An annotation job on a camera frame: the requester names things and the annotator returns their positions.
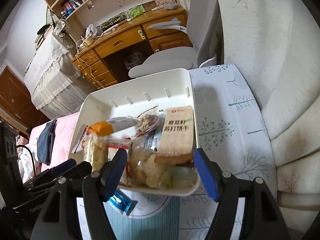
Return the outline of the red white triangular snack bag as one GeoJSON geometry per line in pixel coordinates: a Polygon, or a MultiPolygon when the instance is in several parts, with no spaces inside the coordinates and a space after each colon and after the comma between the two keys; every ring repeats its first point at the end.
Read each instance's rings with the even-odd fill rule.
{"type": "Polygon", "coordinates": [[[75,143],[74,143],[73,148],[71,150],[71,154],[75,154],[75,153],[81,152],[83,150],[84,147],[82,146],[82,143],[84,141],[84,138],[87,135],[87,129],[88,129],[88,125],[81,126],[80,132],[76,136],[76,140],[75,140],[75,143]]]}

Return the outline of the clear pack yellow puffed snacks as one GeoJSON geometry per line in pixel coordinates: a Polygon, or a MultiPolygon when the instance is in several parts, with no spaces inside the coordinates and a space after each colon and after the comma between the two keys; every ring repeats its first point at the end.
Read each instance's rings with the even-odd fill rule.
{"type": "Polygon", "coordinates": [[[94,133],[85,136],[82,146],[84,148],[84,161],[92,166],[92,172],[99,171],[108,160],[106,137],[99,137],[94,133]]]}

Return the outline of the tan soda cracker pack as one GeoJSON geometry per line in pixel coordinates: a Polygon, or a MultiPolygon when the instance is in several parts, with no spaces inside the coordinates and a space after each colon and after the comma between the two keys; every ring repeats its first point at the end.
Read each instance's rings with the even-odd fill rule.
{"type": "Polygon", "coordinates": [[[194,144],[194,111],[192,106],[166,109],[157,152],[166,157],[191,154],[194,144]]]}

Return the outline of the red clear dark snack packet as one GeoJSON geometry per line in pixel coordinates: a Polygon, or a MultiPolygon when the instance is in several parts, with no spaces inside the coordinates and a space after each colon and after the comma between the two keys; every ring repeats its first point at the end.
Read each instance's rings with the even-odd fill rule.
{"type": "Polygon", "coordinates": [[[117,152],[119,148],[123,148],[126,151],[128,151],[131,145],[132,145],[132,140],[128,138],[125,138],[125,139],[107,138],[106,139],[106,148],[108,153],[117,152]]]}

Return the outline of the orange white snack packet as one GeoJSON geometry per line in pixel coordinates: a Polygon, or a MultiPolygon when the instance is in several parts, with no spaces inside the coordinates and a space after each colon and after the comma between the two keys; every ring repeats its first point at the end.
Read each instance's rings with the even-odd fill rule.
{"type": "Polygon", "coordinates": [[[94,134],[99,137],[111,135],[112,133],[136,126],[140,120],[131,116],[120,116],[107,121],[96,122],[88,127],[86,134],[94,134]]]}

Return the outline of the blue white red snack packet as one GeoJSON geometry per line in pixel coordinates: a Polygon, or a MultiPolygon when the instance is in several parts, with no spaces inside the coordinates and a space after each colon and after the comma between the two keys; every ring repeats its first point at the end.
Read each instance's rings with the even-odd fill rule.
{"type": "Polygon", "coordinates": [[[138,204],[138,201],[131,200],[123,192],[116,190],[113,196],[109,198],[108,203],[123,216],[129,217],[138,204]]]}

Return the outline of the white blue snack bag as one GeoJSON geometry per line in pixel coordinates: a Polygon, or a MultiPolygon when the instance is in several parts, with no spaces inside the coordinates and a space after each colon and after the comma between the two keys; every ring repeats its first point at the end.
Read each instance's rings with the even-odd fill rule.
{"type": "Polygon", "coordinates": [[[138,146],[157,152],[160,145],[161,135],[162,130],[160,128],[144,133],[139,137],[138,146]]]}

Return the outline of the clear pack pale cookies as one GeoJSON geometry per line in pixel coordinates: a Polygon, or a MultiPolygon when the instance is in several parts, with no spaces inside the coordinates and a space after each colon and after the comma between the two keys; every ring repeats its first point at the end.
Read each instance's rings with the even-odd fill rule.
{"type": "Polygon", "coordinates": [[[171,188],[173,166],[156,162],[156,157],[157,154],[150,150],[135,147],[127,162],[128,183],[159,190],[171,188]]]}

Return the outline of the clear pack mixed nuts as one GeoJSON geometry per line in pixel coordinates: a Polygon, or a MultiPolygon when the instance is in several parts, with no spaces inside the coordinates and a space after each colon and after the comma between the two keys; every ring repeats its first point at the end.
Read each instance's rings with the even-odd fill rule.
{"type": "Polygon", "coordinates": [[[137,118],[139,119],[139,123],[137,125],[136,136],[140,137],[142,134],[148,133],[158,127],[160,123],[158,106],[151,107],[140,114],[137,118]]]}

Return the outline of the brown chocolate wafer packet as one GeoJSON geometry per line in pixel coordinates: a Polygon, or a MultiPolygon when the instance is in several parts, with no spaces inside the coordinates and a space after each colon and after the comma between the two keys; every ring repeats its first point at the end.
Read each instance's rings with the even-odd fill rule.
{"type": "Polygon", "coordinates": [[[159,164],[168,164],[168,165],[192,168],[194,166],[193,157],[194,157],[193,153],[181,154],[181,155],[156,154],[154,162],[159,164]]]}

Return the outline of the pink quilt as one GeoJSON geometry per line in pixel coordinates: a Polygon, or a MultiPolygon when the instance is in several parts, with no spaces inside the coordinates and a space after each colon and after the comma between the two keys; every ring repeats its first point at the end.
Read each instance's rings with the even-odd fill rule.
{"type": "Polygon", "coordinates": [[[78,117],[79,113],[76,112],[57,119],[50,165],[40,163],[37,158],[37,139],[46,125],[42,124],[33,128],[29,142],[25,145],[25,148],[19,148],[21,153],[18,154],[18,166],[24,183],[36,174],[57,166],[68,159],[69,148],[78,117]]]}

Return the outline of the navy folded garment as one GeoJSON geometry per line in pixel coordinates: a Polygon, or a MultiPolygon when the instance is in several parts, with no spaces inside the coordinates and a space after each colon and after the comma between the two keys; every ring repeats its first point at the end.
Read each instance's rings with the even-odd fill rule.
{"type": "Polygon", "coordinates": [[[37,158],[40,163],[50,165],[55,140],[55,127],[57,120],[46,123],[37,140],[37,158]]]}

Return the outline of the blue patterned tablecloth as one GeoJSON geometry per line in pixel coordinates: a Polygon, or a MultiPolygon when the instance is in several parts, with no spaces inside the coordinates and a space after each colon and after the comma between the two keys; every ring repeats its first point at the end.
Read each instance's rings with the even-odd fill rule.
{"type": "MultiPolygon", "coordinates": [[[[175,69],[114,85],[88,96],[80,108],[73,142],[85,126],[158,107],[194,108],[197,145],[222,170],[241,179],[261,177],[277,192],[276,168],[258,104],[236,65],[175,69]]],[[[181,197],[124,190],[137,202],[131,215],[105,210],[118,239],[204,239],[217,204],[202,185],[181,197]]]]}

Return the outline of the lace covered cabinet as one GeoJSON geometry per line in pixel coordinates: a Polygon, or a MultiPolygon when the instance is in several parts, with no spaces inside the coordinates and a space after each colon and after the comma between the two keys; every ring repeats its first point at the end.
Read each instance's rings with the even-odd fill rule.
{"type": "Polygon", "coordinates": [[[50,120],[76,113],[96,91],[72,63],[75,43],[51,31],[25,70],[24,84],[37,110],[50,120]]]}

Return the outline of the wooden desk with drawers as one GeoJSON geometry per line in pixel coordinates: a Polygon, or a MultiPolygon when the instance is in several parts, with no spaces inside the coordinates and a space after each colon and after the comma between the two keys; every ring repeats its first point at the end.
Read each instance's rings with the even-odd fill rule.
{"type": "Polygon", "coordinates": [[[175,47],[190,47],[187,34],[179,30],[155,30],[150,25],[180,21],[185,27],[187,13],[183,8],[148,11],[117,27],[79,52],[72,63],[96,89],[106,88],[129,80],[125,60],[135,51],[143,56],[175,47]]]}

